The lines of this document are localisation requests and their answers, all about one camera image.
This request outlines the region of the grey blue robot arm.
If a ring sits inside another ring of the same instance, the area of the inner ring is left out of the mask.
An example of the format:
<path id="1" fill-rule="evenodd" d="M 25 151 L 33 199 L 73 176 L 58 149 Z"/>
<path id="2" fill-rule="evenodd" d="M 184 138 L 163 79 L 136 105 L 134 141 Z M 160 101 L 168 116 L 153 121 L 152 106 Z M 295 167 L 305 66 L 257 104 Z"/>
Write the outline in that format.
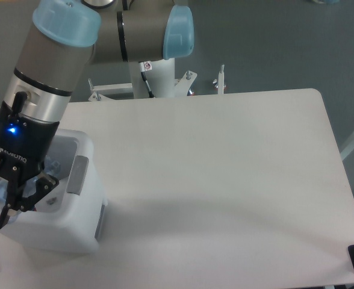
<path id="1" fill-rule="evenodd" d="M 193 15 L 174 1 L 40 1 L 0 106 L 0 229 L 57 185 L 45 157 L 84 67 L 180 58 Z"/>

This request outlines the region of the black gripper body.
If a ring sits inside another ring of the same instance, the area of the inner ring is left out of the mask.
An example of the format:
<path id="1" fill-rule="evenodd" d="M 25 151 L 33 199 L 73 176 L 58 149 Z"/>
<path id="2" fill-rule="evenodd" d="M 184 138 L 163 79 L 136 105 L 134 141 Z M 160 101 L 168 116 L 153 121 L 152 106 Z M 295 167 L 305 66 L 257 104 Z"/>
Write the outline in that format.
<path id="1" fill-rule="evenodd" d="M 42 123 L 18 116 L 11 108 L 0 106 L 0 177 L 10 180 L 19 172 L 18 181 L 27 182 L 43 170 L 43 163 L 59 122 Z"/>

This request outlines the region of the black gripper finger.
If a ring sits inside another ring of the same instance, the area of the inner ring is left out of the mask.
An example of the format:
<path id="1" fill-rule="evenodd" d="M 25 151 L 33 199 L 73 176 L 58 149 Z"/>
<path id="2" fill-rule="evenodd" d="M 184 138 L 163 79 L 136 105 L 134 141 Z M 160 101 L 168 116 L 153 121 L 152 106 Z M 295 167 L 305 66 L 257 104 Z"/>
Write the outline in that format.
<path id="1" fill-rule="evenodd" d="M 59 180 L 50 174 L 44 172 L 39 173 L 34 182 L 35 191 L 28 190 L 29 195 L 24 196 L 26 183 L 18 183 L 16 178 L 12 178 L 7 185 L 7 194 L 5 205 L 0 214 L 0 229 L 2 229 L 9 221 L 11 210 L 27 212 L 35 207 L 40 200 L 47 196 L 53 189 L 59 185 Z"/>

